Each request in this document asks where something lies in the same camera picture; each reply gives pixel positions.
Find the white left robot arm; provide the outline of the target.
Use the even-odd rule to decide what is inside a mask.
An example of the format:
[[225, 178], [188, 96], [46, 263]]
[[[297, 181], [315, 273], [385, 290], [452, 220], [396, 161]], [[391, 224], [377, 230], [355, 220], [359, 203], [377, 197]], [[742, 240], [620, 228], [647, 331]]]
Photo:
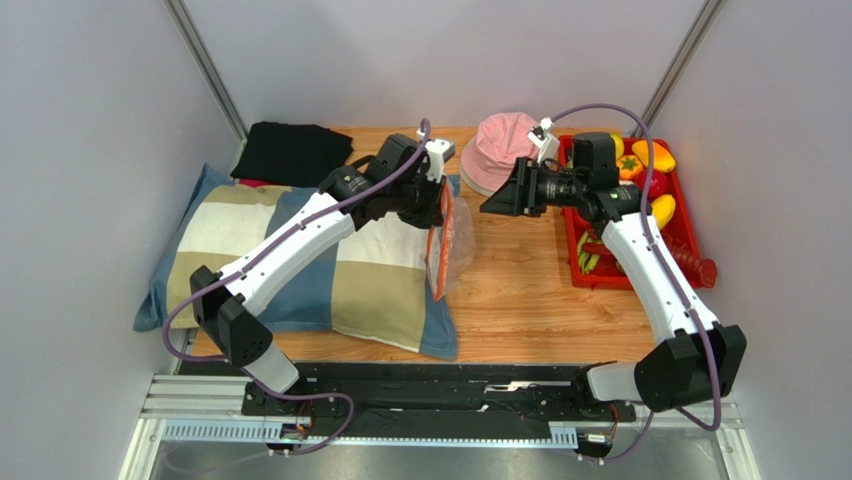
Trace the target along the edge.
[[218, 347], [220, 360], [249, 375], [276, 400], [309, 401], [294, 394], [300, 372], [275, 344], [259, 316], [305, 267], [340, 241], [393, 213], [419, 229], [444, 222], [445, 164], [455, 145], [390, 135], [378, 153], [333, 170], [307, 203], [248, 253], [213, 271], [199, 267], [189, 279], [194, 319]]

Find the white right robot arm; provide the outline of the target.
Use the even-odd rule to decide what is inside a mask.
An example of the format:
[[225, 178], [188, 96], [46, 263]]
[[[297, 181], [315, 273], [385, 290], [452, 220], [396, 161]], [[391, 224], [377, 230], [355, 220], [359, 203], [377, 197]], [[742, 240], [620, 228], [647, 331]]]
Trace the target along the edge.
[[538, 217], [550, 206], [574, 208], [592, 225], [629, 279], [656, 343], [639, 362], [583, 368], [573, 383], [578, 407], [630, 401], [653, 412], [683, 411], [729, 395], [746, 337], [739, 326], [721, 324], [692, 289], [641, 190], [620, 182], [610, 135], [575, 136], [569, 168], [517, 158], [507, 181], [480, 210]]

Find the yellow lemon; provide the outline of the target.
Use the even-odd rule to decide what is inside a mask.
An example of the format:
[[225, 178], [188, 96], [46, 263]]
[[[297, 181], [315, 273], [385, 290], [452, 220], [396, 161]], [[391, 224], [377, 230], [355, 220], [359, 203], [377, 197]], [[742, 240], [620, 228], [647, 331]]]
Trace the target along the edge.
[[611, 133], [610, 138], [612, 139], [614, 144], [615, 159], [619, 159], [624, 155], [625, 152], [624, 140], [620, 135], [615, 133]]

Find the clear orange-zip bag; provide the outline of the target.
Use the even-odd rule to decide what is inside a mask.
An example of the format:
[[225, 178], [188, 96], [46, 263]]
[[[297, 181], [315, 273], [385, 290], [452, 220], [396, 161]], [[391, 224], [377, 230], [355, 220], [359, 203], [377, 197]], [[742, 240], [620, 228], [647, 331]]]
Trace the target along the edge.
[[441, 194], [440, 208], [444, 223], [430, 229], [426, 250], [427, 280], [435, 301], [460, 285], [476, 252], [472, 214], [450, 181]]

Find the red apple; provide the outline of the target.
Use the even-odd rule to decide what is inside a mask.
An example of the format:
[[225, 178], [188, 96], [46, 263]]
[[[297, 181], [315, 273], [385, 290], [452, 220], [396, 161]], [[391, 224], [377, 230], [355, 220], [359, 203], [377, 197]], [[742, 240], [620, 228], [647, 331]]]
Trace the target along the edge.
[[650, 202], [666, 194], [668, 189], [667, 175], [658, 170], [643, 171], [636, 176], [634, 183], [640, 190], [648, 187], [648, 200]]

